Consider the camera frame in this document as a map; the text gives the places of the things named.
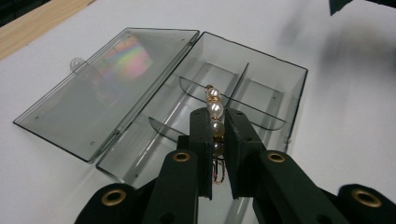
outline brass grommet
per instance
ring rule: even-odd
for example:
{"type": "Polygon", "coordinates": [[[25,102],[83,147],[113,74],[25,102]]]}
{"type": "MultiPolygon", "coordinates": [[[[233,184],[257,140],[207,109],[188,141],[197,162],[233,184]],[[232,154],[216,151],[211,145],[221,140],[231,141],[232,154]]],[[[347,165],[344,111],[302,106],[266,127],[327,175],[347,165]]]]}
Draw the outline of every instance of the brass grommet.
{"type": "Polygon", "coordinates": [[[379,207],[382,205],[381,200],[377,198],[374,194],[369,191],[363,189],[353,189],[352,190],[353,198],[369,207],[379,207]]]}
{"type": "Polygon", "coordinates": [[[285,161],[284,156],[282,156],[279,153],[275,153],[275,152],[268,153],[267,158],[268,158],[268,160],[274,161],[274,162],[284,162],[285,161]]]}
{"type": "Polygon", "coordinates": [[[105,206],[114,206],[124,201],[125,197],[126,192],[123,189],[112,189],[103,195],[102,204],[105,206]],[[109,196],[112,194],[119,194],[119,197],[116,199],[109,199],[109,196]]]}
{"type": "Polygon", "coordinates": [[[190,154],[185,153],[185,152],[178,152],[178,153],[175,153],[173,158],[175,161],[187,161],[190,159],[190,154]]]}

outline gray translucent plastic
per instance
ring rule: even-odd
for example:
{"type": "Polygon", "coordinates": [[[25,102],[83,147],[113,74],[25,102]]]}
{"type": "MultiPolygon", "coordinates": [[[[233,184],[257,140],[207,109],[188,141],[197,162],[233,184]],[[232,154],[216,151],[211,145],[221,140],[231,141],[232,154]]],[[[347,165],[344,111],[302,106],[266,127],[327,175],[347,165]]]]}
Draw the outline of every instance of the gray translucent plastic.
{"type": "Polygon", "coordinates": [[[124,132],[198,31],[125,29],[14,122],[84,161],[124,132]]]}
{"type": "MultiPolygon", "coordinates": [[[[306,73],[300,66],[203,33],[97,167],[136,188],[157,177],[165,155],[176,149],[177,137],[189,134],[190,112],[205,107],[207,84],[220,90],[223,105],[247,114],[268,149],[286,151],[306,73]]],[[[213,200],[200,198],[198,221],[242,220],[251,201],[233,201],[231,195],[227,177],[213,185],[213,200]]]]}

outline white pearl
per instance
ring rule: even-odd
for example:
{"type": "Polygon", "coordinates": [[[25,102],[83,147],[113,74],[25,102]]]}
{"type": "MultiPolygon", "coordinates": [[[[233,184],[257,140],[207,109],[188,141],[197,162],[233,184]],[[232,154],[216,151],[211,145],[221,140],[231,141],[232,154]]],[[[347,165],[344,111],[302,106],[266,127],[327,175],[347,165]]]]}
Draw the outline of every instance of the white pearl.
{"type": "Polygon", "coordinates": [[[210,118],[219,119],[223,114],[224,108],[220,102],[209,102],[207,103],[207,110],[210,118]]]}
{"type": "Polygon", "coordinates": [[[209,98],[214,96],[220,97],[220,92],[216,88],[209,88],[209,90],[206,92],[206,97],[209,98]]]}
{"type": "Polygon", "coordinates": [[[218,120],[210,121],[210,128],[214,137],[224,137],[224,124],[218,120]]]}
{"type": "Polygon", "coordinates": [[[215,142],[213,145],[213,155],[216,157],[221,156],[224,153],[224,146],[221,142],[215,142]]]}

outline wooden edge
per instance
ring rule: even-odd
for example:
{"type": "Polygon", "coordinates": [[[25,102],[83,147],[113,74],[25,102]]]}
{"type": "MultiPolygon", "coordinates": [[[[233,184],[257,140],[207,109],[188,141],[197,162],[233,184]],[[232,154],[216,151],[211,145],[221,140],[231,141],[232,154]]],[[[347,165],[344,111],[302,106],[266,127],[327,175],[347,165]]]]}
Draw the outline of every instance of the wooden edge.
{"type": "Polygon", "coordinates": [[[0,60],[28,45],[95,0],[52,0],[0,28],[0,60]]]}

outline hinged lid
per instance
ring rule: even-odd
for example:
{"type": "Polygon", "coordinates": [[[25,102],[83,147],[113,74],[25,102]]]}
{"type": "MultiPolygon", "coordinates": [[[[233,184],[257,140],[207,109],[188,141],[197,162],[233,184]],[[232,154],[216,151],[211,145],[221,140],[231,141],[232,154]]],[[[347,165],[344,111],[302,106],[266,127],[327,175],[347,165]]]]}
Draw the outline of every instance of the hinged lid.
{"type": "Polygon", "coordinates": [[[125,29],[14,123],[84,161],[124,132],[175,68],[198,31],[125,29]]]}

